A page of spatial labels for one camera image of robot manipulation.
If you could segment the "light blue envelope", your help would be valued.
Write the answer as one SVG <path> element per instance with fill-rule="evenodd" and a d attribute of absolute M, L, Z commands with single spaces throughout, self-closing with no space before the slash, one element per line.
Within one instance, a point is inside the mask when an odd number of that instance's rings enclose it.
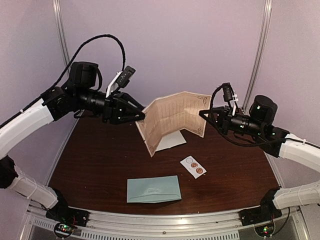
<path fill-rule="evenodd" d="M 157 204 L 181 199 L 177 175 L 127 180 L 127 203 Z"/>

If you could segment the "white creased paper sheet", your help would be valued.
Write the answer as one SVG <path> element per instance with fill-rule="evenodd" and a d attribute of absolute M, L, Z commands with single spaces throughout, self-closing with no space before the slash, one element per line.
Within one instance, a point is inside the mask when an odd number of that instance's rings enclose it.
<path fill-rule="evenodd" d="M 186 143 L 187 141 L 183 137 L 182 133 L 178 130 L 163 136 L 156 148 L 156 152 L 171 149 Z"/>

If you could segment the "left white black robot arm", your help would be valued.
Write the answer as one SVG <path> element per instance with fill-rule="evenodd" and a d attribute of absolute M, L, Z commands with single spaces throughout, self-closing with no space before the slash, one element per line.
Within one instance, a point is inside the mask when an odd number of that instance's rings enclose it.
<path fill-rule="evenodd" d="M 40 99 L 0 128 L 1 189 L 14 190 L 51 210 L 61 222 L 69 221 L 72 211 L 63 195 L 22 172 L 9 157 L 9 152 L 35 131 L 71 112 L 76 118 L 81 111 L 90 111 L 93 117 L 101 117 L 103 123 L 112 125 L 143 120 L 144 107 L 128 93 L 120 91 L 135 72 L 133 67 L 126 66 L 102 92 L 93 88 L 96 81 L 102 81 L 98 64 L 72 63 L 65 87 L 55 86 L 43 93 Z"/>

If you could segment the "front aluminium rail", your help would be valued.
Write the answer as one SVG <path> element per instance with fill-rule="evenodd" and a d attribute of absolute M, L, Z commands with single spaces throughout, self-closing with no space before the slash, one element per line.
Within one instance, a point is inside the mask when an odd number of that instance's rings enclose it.
<path fill-rule="evenodd" d="M 237 210 L 183 215 L 137 215 L 91 211 L 86 226 L 77 226 L 66 240 L 309 240 L 300 210 L 283 210 L 273 222 L 244 226 Z M 54 234 L 57 221 L 29 206 L 18 240 L 61 240 Z M 258 230 L 274 223 L 276 235 Z"/>

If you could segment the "beige decorated letter paper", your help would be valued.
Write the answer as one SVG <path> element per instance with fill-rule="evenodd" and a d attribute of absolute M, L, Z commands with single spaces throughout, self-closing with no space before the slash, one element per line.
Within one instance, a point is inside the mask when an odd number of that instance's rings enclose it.
<path fill-rule="evenodd" d="M 156 98 L 142 112 L 143 120 L 135 122 L 151 157 L 163 137 L 187 130 L 201 138 L 205 135 L 206 121 L 200 117 L 201 110 L 210 106 L 211 96 L 183 91 Z"/>

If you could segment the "white seal sticker sheet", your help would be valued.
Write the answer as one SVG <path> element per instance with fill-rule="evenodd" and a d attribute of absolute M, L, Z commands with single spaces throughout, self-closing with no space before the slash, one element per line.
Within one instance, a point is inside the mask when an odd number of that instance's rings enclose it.
<path fill-rule="evenodd" d="M 180 164 L 195 178 L 207 173 L 207 170 L 191 155 L 180 161 Z"/>

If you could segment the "right round circuit board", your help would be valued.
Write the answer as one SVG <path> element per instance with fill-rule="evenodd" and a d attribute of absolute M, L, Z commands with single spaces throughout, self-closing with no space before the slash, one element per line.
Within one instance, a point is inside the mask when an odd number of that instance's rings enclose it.
<path fill-rule="evenodd" d="M 274 231 L 275 226 L 273 224 L 262 224 L 254 227 L 255 233 L 262 238 L 270 237 Z"/>

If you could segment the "aluminium frame post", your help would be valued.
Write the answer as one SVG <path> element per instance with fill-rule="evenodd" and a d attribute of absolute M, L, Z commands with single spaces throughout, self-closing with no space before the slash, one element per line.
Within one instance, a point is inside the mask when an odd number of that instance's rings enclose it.
<path fill-rule="evenodd" d="M 257 50 L 256 50 L 255 59 L 254 59 L 254 63 L 253 63 L 253 67 L 250 75 L 249 84 L 248 84 L 244 102 L 242 105 L 242 110 L 244 110 L 245 113 L 249 112 L 250 100 L 253 96 L 254 87 L 258 79 L 258 73 L 262 63 L 263 54 L 264 54 L 265 46 L 267 43 L 270 24 L 271 24 L 272 6 L 273 6 L 272 0 L 264 1 L 263 15 L 262 15 L 262 22 L 260 27 Z"/>
<path fill-rule="evenodd" d="M 59 40 L 61 54 L 62 54 L 62 60 L 63 60 L 64 66 L 66 67 L 69 64 L 71 58 L 69 55 L 69 50 L 68 50 L 68 45 L 66 40 L 60 1 L 53 0 L 52 6 L 53 6 L 53 15 L 56 23 L 57 34 L 58 34 L 58 40 Z"/>

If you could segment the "round circuit board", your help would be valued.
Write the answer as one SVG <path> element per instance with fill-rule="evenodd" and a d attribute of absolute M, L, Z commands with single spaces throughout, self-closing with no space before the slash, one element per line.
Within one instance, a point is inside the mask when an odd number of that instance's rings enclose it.
<path fill-rule="evenodd" d="M 70 237 L 75 229 L 75 226 L 59 222 L 54 226 L 53 232 L 58 238 L 62 239 Z"/>
<path fill-rule="evenodd" d="M 275 226 L 273 224 L 262 224 L 254 227 L 255 233 L 262 238 L 270 237 L 274 231 Z"/>

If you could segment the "left round circuit board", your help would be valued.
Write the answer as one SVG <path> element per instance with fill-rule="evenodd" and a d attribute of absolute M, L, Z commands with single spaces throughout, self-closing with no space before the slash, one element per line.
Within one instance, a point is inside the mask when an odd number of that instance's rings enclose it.
<path fill-rule="evenodd" d="M 75 229 L 75 226 L 59 222 L 54 226 L 53 232 L 58 238 L 62 239 L 70 237 Z"/>

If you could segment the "left aluminium frame post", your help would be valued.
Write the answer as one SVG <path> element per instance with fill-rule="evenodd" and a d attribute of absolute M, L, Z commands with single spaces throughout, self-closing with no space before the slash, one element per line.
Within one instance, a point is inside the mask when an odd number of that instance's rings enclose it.
<path fill-rule="evenodd" d="M 53 6 L 53 15 L 56 23 L 57 34 L 58 34 L 58 40 L 59 40 L 61 54 L 62 54 L 62 60 L 63 60 L 64 66 L 66 67 L 69 64 L 71 58 L 69 55 L 69 50 L 68 50 L 68 45 L 66 40 L 60 1 L 53 0 L 52 6 Z"/>

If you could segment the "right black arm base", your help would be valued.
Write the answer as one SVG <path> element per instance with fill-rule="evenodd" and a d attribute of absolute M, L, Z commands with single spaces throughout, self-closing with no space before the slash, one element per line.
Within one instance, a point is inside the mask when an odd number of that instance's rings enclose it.
<path fill-rule="evenodd" d="M 255 225 L 271 221 L 282 216 L 282 211 L 275 207 L 273 199 L 280 188 L 273 188 L 267 191 L 260 200 L 259 206 L 245 208 L 238 212 L 242 226 Z"/>

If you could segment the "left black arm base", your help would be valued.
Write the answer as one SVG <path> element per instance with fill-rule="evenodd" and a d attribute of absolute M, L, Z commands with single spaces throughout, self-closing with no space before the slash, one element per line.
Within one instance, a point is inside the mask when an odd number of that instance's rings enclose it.
<path fill-rule="evenodd" d="M 52 208 L 44 208 L 46 211 L 45 217 L 67 225 L 86 227 L 89 212 L 69 207 L 62 193 L 57 189 L 54 189 L 54 191 L 58 202 Z"/>

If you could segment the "right aluminium frame post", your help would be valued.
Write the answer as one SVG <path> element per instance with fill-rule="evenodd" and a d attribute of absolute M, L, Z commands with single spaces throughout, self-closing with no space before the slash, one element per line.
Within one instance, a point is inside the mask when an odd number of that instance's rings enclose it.
<path fill-rule="evenodd" d="M 272 6 L 273 6 L 272 0 L 264 1 L 263 15 L 262 15 L 262 22 L 260 27 L 257 50 L 256 50 L 255 59 L 254 59 L 254 63 L 253 63 L 253 67 L 250 75 L 249 84 L 248 84 L 244 102 L 242 105 L 242 110 L 244 110 L 245 113 L 249 112 L 250 100 L 253 96 L 254 87 L 258 79 L 258 73 L 262 63 L 263 54 L 264 54 L 265 46 L 267 43 L 270 24 L 271 24 Z"/>

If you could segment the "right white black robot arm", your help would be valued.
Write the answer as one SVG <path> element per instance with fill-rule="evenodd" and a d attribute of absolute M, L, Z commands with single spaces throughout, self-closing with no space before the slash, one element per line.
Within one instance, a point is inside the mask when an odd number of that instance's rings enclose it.
<path fill-rule="evenodd" d="M 320 147 L 288 130 L 273 126 L 278 106 L 270 98 L 257 95 L 249 114 L 233 113 L 229 106 L 201 110 L 199 115 L 228 142 L 241 147 L 259 147 L 266 154 L 320 170 Z M 319 204 L 320 182 L 269 190 L 256 210 L 259 220 L 268 220 L 276 210 Z"/>

